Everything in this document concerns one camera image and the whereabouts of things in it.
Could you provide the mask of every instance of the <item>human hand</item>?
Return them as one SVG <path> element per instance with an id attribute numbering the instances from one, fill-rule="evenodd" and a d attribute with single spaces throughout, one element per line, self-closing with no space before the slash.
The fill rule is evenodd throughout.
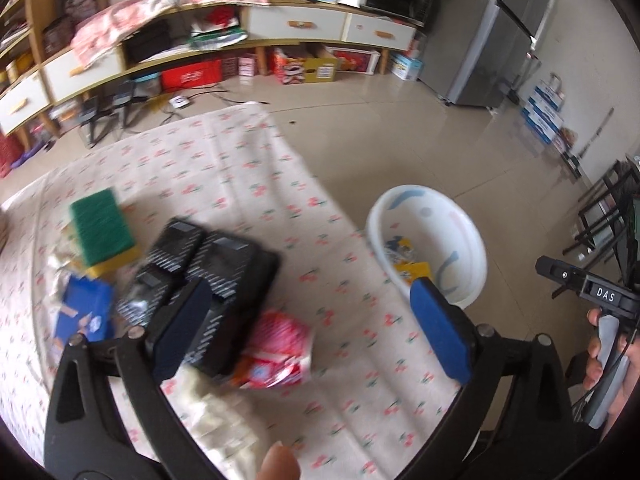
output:
<path id="1" fill-rule="evenodd" d="M 587 313 L 587 319 L 593 326 L 598 326 L 598 320 L 601 315 L 602 312 L 599 308 L 592 308 Z M 618 341 L 618 351 L 622 352 L 625 346 L 626 337 L 621 336 Z M 597 335 L 594 335 L 591 338 L 591 341 L 589 341 L 589 346 L 587 346 L 589 359 L 587 361 L 586 377 L 582 382 L 582 386 L 584 386 L 586 390 L 593 388 L 602 377 L 602 365 L 597 359 L 601 347 L 600 339 Z M 622 381 L 622 386 L 620 387 L 616 398 L 609 407 L 609 417 L 607 418 L 603 436 L 607 434 L 615 423 L 622 411 L 622 408 L 625 407 L 631 392 L 636 386 L 638 378 L 640 378 L 640 338 L 636 338 L 636 341 L 632 345 L 629 345 L 625 356 L 629 357 L 629 368 L 626 371 L 625 379 Z"/>
<path id="2" fill-rule="evenodd" d="M 255 480 L 300 480 L 298 460 L 288 447 L 276 443 L 264 457 Z"/>

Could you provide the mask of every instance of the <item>white wall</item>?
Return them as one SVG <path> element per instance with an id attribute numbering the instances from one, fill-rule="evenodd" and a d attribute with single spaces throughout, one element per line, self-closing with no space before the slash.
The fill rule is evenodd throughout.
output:
<path id="1" fill-rule="evenodd" d="M 542 67 L 521 96 L 549 72 L 560 75 L 566 94 L 561 115 L 578 134 L 574 153 L 615 107 L 582 160 L 585 176 L 594 182 L 640 142 L 640 52 L 609 0 L 557 0 L 538 57 Z"/>

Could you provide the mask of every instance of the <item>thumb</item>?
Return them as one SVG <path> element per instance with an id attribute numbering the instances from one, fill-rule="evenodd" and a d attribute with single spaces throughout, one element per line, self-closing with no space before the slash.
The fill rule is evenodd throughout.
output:
<path id="1" fill-rule="evenodd" d="M 288 447 L 274 444 L 264 457 L 255 480 L 300 480 L 298 460 Z"/>

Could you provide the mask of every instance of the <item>blue and white box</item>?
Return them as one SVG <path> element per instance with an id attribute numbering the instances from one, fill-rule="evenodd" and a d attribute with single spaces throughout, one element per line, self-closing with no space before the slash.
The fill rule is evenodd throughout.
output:
<path id="1" fill-rule="evenodd" d="M 557 91 L 553 90 L 551 86 L 542 81 L 542 79 L 533 89 L 532 97 L 533 96 L 538 96 L 544 99 L 556 112 L 560 111 L 560 108 L 562 108 L 562 103 L 564 102 L 564 95 L 559 94 Z"/>
<path id="2" fill-rule="evenodd" d="M 558 110 L 563 98 L 541 81 L 527 99 L 522 109 L 527 126 L 536 132 L 545 144 L 551 144 L 562 127 Z"/>
<path id="3" fill-rule="evenodd" d="M 391 73 L 405 81 L 416 81 L 422 70 L 419 59 L 410 59 L 402 54 L 391 55 Z"/>

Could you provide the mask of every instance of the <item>refrigerator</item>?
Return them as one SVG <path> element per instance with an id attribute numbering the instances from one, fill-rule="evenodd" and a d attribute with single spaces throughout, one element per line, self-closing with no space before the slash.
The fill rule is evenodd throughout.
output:
<path id="1" fill-rule="evenodd" d="M 440 0 L 418 76 L 448 104 L 495 108 L 523 66 L 549 0 Z"/>

